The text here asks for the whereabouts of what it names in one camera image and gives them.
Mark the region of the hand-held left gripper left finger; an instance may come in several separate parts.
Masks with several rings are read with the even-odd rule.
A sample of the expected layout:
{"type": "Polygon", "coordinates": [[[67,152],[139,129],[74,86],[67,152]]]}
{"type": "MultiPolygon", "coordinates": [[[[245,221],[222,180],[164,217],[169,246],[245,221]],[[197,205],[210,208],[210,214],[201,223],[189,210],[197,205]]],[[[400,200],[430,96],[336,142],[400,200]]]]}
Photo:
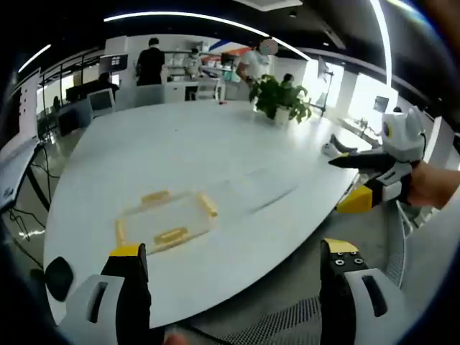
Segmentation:
{"type": "Polygon", "coordinates": [[[57,329],[70,344],[143,344],[151,303],[146,246],[124,245],[68,297],[57,329]]]}

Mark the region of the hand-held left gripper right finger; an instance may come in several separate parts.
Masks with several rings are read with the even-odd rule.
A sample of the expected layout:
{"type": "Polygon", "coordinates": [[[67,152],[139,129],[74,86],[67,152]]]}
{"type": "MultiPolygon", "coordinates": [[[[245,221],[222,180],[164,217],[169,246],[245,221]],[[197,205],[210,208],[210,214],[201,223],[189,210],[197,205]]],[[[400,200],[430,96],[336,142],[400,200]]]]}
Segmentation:
{"type": "Polygon", "coordinates": [[[410,271],[401,285],[367,265],[352,243],[324,238],[320,265],[321,344],[416,344],[428,280],[410,271]]]}

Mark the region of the person's right hand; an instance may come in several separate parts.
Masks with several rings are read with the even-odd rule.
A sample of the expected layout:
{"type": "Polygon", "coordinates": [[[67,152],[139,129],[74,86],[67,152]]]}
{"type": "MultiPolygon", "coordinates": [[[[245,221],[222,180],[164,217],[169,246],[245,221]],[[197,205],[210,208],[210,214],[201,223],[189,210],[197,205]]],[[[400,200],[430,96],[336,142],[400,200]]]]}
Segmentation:
{"type": "Polygon", "coordinates": [[[447,170],[421,161],[411,172],[408,202],[441,210],[459,187],[459,171],[447,170]]]}

